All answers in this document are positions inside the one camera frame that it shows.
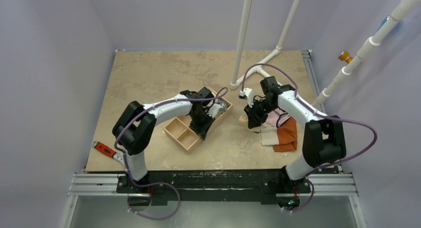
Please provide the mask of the wooden compartment tray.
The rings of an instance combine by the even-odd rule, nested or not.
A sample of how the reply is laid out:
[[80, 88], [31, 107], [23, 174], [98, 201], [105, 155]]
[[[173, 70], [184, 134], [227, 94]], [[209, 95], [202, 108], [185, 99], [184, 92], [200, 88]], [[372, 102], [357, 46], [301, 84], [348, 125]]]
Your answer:
[[183, 151], [190, 153], [203, 142], [232, 110], [232, 103], [223, 95], [227, 88], [219, 92], [202, 87], [199, 91], [184, 90], [177, 95], [179, 102], [174, 107], [175, 118], [164, 127], [164, 133]]

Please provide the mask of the white PVC pipe on wall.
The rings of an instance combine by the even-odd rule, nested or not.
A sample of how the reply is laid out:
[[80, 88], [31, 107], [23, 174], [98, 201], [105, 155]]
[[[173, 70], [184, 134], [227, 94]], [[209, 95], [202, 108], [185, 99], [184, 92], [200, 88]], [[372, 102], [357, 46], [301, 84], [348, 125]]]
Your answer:
[[373, 52], [381, 41], [395, 28], [395, 26], [402, 21], [412, 10], [414, 10], [421, 0], [401, 0], [400, 3], [391, 12], [390, 17], [385, 23], [376, 31], [376, 33], [367, 38], [360, 49], [357, 51], [355, 57], [343, 67], [338, 74], [333, 78], [333, 81], [324, 88], [317, 96], [314, 106], [319, 106], [324, 103], [332, 92], [351, 75], [354, 69], [365, 59], [371, 52]]

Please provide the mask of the rolled grey underwear in tray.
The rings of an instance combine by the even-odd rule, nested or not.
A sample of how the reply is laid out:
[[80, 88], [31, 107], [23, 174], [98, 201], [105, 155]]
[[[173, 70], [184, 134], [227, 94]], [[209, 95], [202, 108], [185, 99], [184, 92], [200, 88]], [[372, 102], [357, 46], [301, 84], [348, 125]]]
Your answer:
[[222, 114], [228, 109], [227, 104], [223, 101], [219, 101], [214, 105], [214, 107], [216, 108], [217, 114]]

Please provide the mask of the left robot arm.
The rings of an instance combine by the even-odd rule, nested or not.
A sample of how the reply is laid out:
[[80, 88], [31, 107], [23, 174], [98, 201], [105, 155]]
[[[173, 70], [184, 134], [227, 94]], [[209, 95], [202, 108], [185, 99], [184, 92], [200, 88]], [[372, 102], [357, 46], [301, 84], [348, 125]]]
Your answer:
[[184, 90], [174, 97], [152, 104], [131, 102], [112, 129], [115, 147], [121, 146], [129, 187], [137, 193], [147, 189], [148, 169], [144, 150], [148, 146], [155, 126], [178, 116], [190, 116], [190, 129], [204, 140], [215, 121], [211, 108], [221, 95], [213, 95], [206, 87], [200, 91]]

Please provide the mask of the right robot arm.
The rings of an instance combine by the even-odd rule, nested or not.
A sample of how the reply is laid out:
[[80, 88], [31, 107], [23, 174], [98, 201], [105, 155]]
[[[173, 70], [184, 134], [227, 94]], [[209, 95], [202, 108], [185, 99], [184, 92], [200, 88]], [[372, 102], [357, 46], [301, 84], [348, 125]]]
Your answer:
[[247, 100], [244, 111], [248, 128], [261, 126], [268, 114], [281, 109], [289, 114], [303, 129], [302, 155], [283, 167], [284, 175], [279, 186], [290, 192], [298, 186], [298, 180], [321, 165], [335, 162], [346, 156], [343, 124], [337, 116], [332, 120], [304, 101], [291, 85], [280, 85], [274, 76], [260, 82], [263, 97], [255, 95], [250, 88], [242, 87], [239, 98]]

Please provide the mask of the orange valve fitting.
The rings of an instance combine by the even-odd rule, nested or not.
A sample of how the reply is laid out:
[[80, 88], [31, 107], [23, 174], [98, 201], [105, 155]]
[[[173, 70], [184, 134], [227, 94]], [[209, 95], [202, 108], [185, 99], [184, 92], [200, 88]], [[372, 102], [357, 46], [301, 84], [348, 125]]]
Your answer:
[[339, 53], [338, 59], [349, 64], [353, 60], [353, 57], [348, 51], [344, 50]]

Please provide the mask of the pink underwear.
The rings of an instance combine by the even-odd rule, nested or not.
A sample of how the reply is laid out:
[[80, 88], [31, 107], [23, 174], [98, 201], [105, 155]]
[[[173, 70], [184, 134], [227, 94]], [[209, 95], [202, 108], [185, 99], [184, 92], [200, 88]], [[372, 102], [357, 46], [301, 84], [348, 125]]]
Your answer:
[[289, 119], [289, 113], [282, 109], [276, 109], [268, 114], [265, 123], [275, 128], [279, 128], [282, 125], [284, 125]]

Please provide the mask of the blue clip on pipe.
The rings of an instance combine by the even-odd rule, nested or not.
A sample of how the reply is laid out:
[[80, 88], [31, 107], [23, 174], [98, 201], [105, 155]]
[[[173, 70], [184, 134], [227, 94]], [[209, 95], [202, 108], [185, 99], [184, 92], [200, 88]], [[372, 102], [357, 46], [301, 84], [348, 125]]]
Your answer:
[[390, 16], [388, 15], [388, 16], [386, 16], [383, 20], [382, 20], [382, 22], [380, 23], [380, 26], [379, 26], [379, 28], [377, 29], [377, 31], [379, 31], [380, 29], [381, 29], [381, 27], [388, 21], [390, 19]]

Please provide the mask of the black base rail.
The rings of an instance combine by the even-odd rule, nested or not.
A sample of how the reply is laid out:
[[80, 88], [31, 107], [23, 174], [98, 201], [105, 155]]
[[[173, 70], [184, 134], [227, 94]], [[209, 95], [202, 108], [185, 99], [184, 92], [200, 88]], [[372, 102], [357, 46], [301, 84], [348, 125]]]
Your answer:
[[288, 180], [283, 169], [156, 170], [140, 181], [118, 176], [118, 194], [146, 195], [153, 206], [169, 201], [258, 202], [297, 207], [299, 194], [311, 193], [309, 182]]

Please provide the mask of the red handled clamp tool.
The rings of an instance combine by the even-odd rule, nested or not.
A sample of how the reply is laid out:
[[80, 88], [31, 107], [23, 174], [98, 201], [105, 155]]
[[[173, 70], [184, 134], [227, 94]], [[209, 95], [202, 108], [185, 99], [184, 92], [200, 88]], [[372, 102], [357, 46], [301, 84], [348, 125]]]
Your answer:
[[93, 141], [92, 147], [96, 149], [97, 151], [101, 152], [102, 154], [111, 157], [112, 159], [120, 162], [122, 165], [124, 165], [124, 159], [123, 157], [117, 153], [115, 150], [110, 148], [109, 146], [105, 145], [104, 143], [101, 143], [99, 141]]

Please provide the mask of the orange white underwear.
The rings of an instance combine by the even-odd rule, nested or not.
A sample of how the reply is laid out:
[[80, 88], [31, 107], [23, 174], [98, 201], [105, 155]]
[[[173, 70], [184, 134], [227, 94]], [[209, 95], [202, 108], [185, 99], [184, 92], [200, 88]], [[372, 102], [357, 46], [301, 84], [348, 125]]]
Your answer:
[[286, 120], [280, 127], [264, 125], [260, 134], [261, 144], [272, 146], [275, 152], [294, 152], [297, 150], [297, 125], [293, 118]]

